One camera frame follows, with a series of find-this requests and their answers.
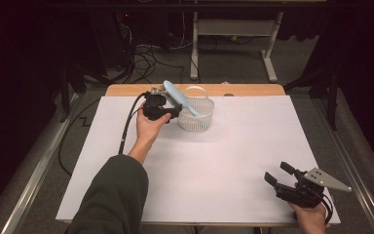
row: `jacket sleeve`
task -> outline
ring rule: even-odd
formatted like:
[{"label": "jacket sleeve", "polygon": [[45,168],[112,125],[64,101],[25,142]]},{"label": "jacket sleeve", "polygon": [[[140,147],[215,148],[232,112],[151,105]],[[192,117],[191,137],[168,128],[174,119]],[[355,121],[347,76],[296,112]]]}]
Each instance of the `jacket sleeve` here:
[{"label": "jacket sleeve", "polygon": [[138,161],[111,157],[93,178],[68,233],[137,233],[147,191],[148,176]]}]

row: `gray floor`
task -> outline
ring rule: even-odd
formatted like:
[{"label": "gray floor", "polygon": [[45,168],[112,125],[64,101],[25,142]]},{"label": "gray floor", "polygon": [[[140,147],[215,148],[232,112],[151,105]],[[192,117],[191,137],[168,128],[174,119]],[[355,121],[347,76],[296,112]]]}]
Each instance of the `gray floor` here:
[{"label": "gray floor", "polygon": [[[272,60],[280,84],[287,84],[300,77],[316,41],[317,39],[298,42],[290,39],[276,43]],[[263,61],[259,56],[260,50],[265,49],[266,45],[266,39],[254,39],[244,45],[218,42],[216,50],[213,50],[214,41],[203,39],[199,45],[201,48],[199,55],[201,82],[269,83]],[[173,83],[198,83],[198,81],[189,79],[190,49],[170,51],[154,49],[154,55],[160,62],[178,67],[156,63],[154,73],[147,78],[148,81],[142,80],[139,83],[162,83],[166,79]],[[146,62],[140,62],[137,65],[139,68],[148,66]],[[184,66],[183,73],[179,66]],[[140,76],[134,72],[132,80]],[[331,190],[342,224],[329,228],[327,233],[374,233],[374,154],[353,118],[341,91],[338,95],[336,113],[338,131],[333,132],[324,120],[325,100],[310,99],[307,94],[308,90],[297,88],[288,94],[292,97],[318,165],[329,174],[351,184],[355,191],[344,193]],[[104,93],[105,88],[89,87],[83,96],[77,97],[74,101],[74,106],[76,106],[74,113],[80,112]],[[95,111],[96,104],[85,110],[80,117],[87,117],[87,123],[90,123]],[[65,130],[65,126],[59,123],[61,114],[62,111],[59,108],[0,197],[0,233],[5,229],[5,224],[10,219],[38,163],[48,152],[51,152],[52,161],[48,162],[49,167],[39,183],[40,187],[35,194],[32,194],[32,200],[28,203],[30,206],[25,207],[25,213],[15,230],[25,234],[63,233],[67,228],[67,224],[56,221],[55,216],[69,175],[59,166],[56,148],[51,147],[58,131],[62,128]],[[60,151],[61,161],[69,172],[73,171],[89,131],[89,127],[83,122],[83,119],[78,119],[71,125]],[[300,233],[298,228],[273,228],[271,231],[272,233]]]}]

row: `human hand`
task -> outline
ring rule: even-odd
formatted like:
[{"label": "human hand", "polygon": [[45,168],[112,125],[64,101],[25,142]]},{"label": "human hand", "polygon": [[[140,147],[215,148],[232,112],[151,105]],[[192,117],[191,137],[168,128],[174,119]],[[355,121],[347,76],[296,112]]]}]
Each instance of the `human hand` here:
[{"label": "human hand", "polygon": [[149,120],[143,112],[144,103],[137,110],[136,117],[136,135],[137,140],[129,155],[135,158],[141,164],[144,162],[148,151],[153,146],[154,141],[159,135],[161,127],[168,122],[171,115],[169,113],[163,115],[158,120]]},{"label": "human hand", "polygon": [[325,233],[326,208],[322,203],[315,208],[301,208],[295,204],[287,203],[296,212],[299,226],[305,234]]}]

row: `plastic basket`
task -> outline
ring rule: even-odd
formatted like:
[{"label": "plastic basket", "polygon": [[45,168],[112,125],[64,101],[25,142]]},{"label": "plastic basket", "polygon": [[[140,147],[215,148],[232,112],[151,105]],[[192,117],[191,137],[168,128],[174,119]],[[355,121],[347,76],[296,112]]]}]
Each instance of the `plastic basket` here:
[{"label": "plastic basket", "polygon": [[187,97],[189,104],[196,109],[200,115],[193,116],[187,108],[183,108],[178,116],[178,125],[187,131],[199,132],[208,129],[211,125],[214,110],[214,101],[208,98],[207,91],[198,86],[191,86],[184,91],[197,89],[205,93],[204,97]]}]

